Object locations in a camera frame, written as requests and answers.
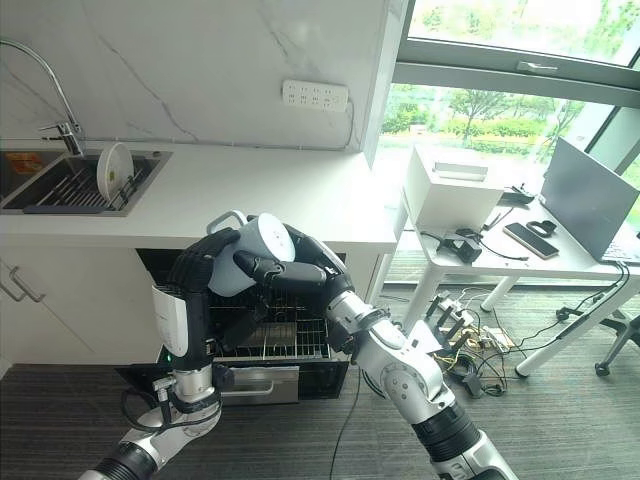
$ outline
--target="dishwasher handle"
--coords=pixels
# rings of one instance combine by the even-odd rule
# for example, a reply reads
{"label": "dishwasher handle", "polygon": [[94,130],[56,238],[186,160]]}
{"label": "dishwasher handle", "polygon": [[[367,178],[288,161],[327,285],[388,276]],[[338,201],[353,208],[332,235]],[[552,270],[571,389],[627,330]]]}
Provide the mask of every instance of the dishwasher handle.
{"label": "dishwasher handle", "polygon": [[263,390],[235,390],[229,392],[222,392],[222,397],[255,397],[255,396],[267,396],[273,393],[274,383],[269,382],[269,387]]}

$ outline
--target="floor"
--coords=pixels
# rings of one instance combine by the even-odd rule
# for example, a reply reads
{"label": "floor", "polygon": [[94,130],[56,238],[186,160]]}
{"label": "floor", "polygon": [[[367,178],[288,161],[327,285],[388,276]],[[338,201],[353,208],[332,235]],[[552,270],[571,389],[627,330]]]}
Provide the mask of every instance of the floor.
{"label": "floor", "polygon": [[[474,293],[468,291],[464,298]],[[509,334],[520,339],[553,324],[555,308],[587,293],[517,289],[498,304],[496,313]],[[393,298],[381,298],[381,303],[400,316],[411,290],[387,288],[383,294]],[[633,300],[629,308],[637,313],[640,301]],[[482,321],[495,325],[490,314],[482,314]],[[560,328],[525,345],[541,345]],[[611,375],[596,377],[593,364],[613,339],[612,331],[596,327],[527,380],[509,379],[502,397],[472,399],[448,383],[520,480],[637,480],[640,349],[626,346]],[[507,375],[512,375],[519,355],[506,358]],[[499,362],[494,366],[500,368]],[[337,400],[225,407],[218,426],[184,448],[154,478],[328,479],[358,378],[353,367]],[[124,386],[109,366],[14,366],[0,382],[0,478],[70,479],[95,465],[127,430],[118,410]],[[435,477],[411,427],[362,382],[333,478]]]}

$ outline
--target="white cabinet door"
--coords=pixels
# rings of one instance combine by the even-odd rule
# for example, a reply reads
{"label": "white cabinet door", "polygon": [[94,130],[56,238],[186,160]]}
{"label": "white cabinet door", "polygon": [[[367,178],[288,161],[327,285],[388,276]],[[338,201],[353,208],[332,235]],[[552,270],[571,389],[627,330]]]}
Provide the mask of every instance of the white cabinet door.
{"label": "white cabinet door", "polygon": [[22,299],[0,292],[0,357],[11,363],[68,363],[90,350],[42,303],[23,294],[0,265],[2,285]]}
{"label": "white cabinet door", "polygon": [[152,280],[135,250],[126,248],[10,247],[2,257],[42,303],[91,349],[69,363],[155,361]]}

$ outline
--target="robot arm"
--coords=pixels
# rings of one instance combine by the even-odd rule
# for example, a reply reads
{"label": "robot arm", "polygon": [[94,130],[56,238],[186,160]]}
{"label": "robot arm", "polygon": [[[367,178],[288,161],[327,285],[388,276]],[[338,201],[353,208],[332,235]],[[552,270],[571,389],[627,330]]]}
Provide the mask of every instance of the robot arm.
{"label": "robot arm", "polygon": [[[264,288],[288,290],[333,325],[329,343],[353,348],[352,359],[374,379],[416,432],[443,480],[517,480],[487,436],[456,403],[442,372],[424,345],[431,331],[418,322],[409,337],[387,312],[364,303],[346,267],[324,244],[287,227],[294,262],[278,262],[239,251],[235,263]],[[220,375],[211,364],[206,323],[213,257],[238,234],[217,232],[192,245],[170,274],[177,288],[156,290],[158,327],[171,352],[170,376],[154,382],[159,406],[133,420],[115,450],[80,480],[148,480],[187,443],[208,433],[220,419]]]}
{"label": "robot arm", "polygon": [[340,350],[347,338],[353,339],[352,360],[378,383],[411,424],[441,479],[517,480],[444,383],[440,367],[423,346],[434,344],[429,328],[418,322],[405,337],[387,312],[365,304],[355,294],[344,264],[328,247],[296,230],[289,231],[297,248],[303,247],[300,260],[304,263],[236,252],[236,264],[265,286],[316,295],[316,307],[334,324],[329,336],[332,348]]}

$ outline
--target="white mug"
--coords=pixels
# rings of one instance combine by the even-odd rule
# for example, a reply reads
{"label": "white mug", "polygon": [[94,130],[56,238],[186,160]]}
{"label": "white mug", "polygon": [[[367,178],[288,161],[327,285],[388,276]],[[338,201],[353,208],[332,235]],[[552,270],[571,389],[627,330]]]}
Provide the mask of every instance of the white mug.
{"label": "white mug", "polygon": [[229,217],[235,217],[240,223],[240,238],[224,247],[213,262],[213,275],[209,281],[211,291],[222,297],[233,297],[252,287],[256,282],[249,278],[233,261],[233,254],[244,250],[253,255],[272,260],[290,262],[296,256],[296,250],[284,225],[270,213],[261,213],[247,222],[244,214],[231,210],[207,225],[207,234]]}

